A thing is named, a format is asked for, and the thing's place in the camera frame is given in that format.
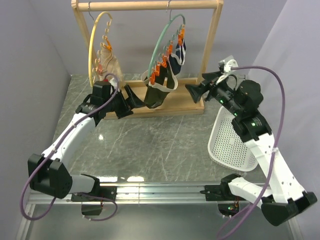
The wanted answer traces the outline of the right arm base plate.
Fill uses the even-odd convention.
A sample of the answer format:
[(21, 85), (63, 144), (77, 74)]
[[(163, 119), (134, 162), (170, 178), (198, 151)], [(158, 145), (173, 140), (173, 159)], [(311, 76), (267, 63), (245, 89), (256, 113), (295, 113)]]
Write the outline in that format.
[(234, 201), (234, 195), (226, 195), (221, 192), (219, 185), (205, 185), (204, 190), (199, 191), (204, 195), (206, 202)]

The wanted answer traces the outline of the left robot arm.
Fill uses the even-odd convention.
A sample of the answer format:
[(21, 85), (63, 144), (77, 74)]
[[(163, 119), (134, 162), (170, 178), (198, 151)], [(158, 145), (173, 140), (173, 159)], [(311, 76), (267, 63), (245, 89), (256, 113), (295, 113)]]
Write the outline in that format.
[(71, 122), (55, 142), (41, 154), (32, 154), (28, 161), (28, 185), (37, 192), (63, 199), (68, 194), (83, 194), (89, 201), (101, 196), (100, 180), (68, 171), (69, 162), (83, 142), (108, 113), (115, 113), (118, 119), (133, 114), (133, 109), (142, 108), (144, 102), (138, 98), (129, 85), (124, 86), (126, 95), (118, 89), (117, 83), (98, 81), (76, 108)]

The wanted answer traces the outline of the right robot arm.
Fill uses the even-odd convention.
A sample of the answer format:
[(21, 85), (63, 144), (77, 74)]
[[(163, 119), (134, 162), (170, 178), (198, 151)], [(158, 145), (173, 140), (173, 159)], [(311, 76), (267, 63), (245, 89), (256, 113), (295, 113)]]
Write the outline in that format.
[(267, 120), (258, 110), (263, 101), (261, 86), (243, 80), (237, 88), (228, 86), (217, 72), (204, 73), (200, 84), (186, 84), (192, 100), (198, 102), (205, 92), (206, 101), (216, 99), (231, 115), (231, 125), (242, 144), (254, 156), (266, 177), (266, 188), (245, 180), (239, 174), (221, 179), (217, 195), (226, 200), (240, 197), (256, 203), (266, 220), (279, 226), (304, 212), (317, 202), (313, 192), (306, 191), (289, 169)]

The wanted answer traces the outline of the olive green underwear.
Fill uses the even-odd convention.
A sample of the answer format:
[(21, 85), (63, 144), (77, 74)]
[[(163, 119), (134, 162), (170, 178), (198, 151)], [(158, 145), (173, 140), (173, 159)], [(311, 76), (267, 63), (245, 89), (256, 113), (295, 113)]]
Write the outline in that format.
[(168, 64), (166, 68), (160, 67), (159, 76), (156, 77), (154, 85), (150, 83), (148, 70), (141, 76), (142, 82), (146, 85), (147, 90), (144, 97), (144, 104), (149, 109), (155, 109), (161, 106), (167, 95), (178, 88), (178, 80)]

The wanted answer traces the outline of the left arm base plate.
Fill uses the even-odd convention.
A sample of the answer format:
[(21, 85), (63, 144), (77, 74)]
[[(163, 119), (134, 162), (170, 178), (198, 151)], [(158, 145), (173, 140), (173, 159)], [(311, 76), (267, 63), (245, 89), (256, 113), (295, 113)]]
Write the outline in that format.
[(112, 201), (116, 200), (117, 187), (116, 186), (101, 186), (98, 193), (73, 193), (71, 195), (72, 202), (94, 202), (94, 201), (104, 201), (109, 199)]

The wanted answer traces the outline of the end orange clip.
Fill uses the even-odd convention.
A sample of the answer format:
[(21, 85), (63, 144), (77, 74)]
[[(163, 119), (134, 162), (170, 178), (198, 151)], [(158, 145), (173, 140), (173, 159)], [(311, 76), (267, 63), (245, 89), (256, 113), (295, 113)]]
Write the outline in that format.
[(155, 75), (155, 73), (153, 72), (153, 73), (151, 74), (150, 78), (149, 78), (149, 83), (150, 83), (151, 85), (154, 85), (155, 82), (156, 82), (156, 75)]

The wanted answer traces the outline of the green wire hanger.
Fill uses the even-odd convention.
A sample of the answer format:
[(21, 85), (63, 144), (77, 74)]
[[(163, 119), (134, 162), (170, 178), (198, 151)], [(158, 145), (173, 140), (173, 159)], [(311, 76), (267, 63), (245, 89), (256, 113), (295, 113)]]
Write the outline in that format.
[[(156, 44), (155, 44), (155, 47), (154, 47), (154, 50), (153, 50), (153, 53), (152, 53), (152, 56), (151, 56), (151, 60), (150, 60), (149, 66), (148, 66), (147, 77), (149, 77), (149, 78), (150, 78), (151, 74), (154, 72), (156, 64), (158, 64), (157, 58), (156, 58), (156, 54), (159, 53), (160, 56), (164, 55), (164, 52), (166, 51), (166, 48), (169, 45), (170, 41), (174, 41), (176, 38), (178, 38), (179, 31), (181, 29), (185, 29), (186, 19), (185, 19), (185, 16), (183, 14), (180, 13), (180, 14), (175, 15), (174, 17), (171, 16), (172, 10), (173, 10), (172, 1), (171, 0), (169, 0), (167, 2), (167, 5), (166, 5), (166, 11), (168, 11), (168, 10), (170, 10), (169, 21), (164, 26), (164, 28), (163, 28), (163, 30), (162, 30), (162, 32), (161, 32)], [(159, 52), (159, 47), (161, 45), (161, 42), (162, 42), (163, 38), (166, 35), (167, 30), (169, 29), (170, 25), (174, 22), (174, 20), (176, 18), (178, 18), (178, 17), (182, 18), (182, 24), (179, 26), (177, 31), (172, 35), (172, 37), (168, 40), (168, 43), (167, 43), (167, 45), (164, 46), (162, 52)]]

